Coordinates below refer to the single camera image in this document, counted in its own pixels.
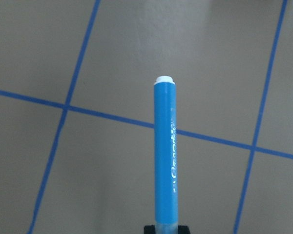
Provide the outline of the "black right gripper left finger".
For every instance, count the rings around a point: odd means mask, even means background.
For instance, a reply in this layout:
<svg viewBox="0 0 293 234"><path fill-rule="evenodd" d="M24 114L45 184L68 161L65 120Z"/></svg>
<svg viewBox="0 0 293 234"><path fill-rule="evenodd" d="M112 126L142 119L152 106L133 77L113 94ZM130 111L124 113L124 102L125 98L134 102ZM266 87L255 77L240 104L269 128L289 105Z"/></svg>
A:
<svg viewBox="0 0 293 234"><path fill-rule="evenodd" d="M156 229L154 225L145 225L143 229L143 234L156 234Z"/></svg>

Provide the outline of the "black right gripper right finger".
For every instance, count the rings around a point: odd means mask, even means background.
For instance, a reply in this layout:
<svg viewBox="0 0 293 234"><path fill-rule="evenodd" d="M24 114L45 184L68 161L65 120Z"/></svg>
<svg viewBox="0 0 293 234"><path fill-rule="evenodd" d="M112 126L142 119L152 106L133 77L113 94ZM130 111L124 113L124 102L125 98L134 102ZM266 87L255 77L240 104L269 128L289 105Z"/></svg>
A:
<svg viewBox="0 0 293 234"><path fill-rule="evenodd" d="M178 226L178 234L190 234L189 227L186 225L179 225Z"/></svg>

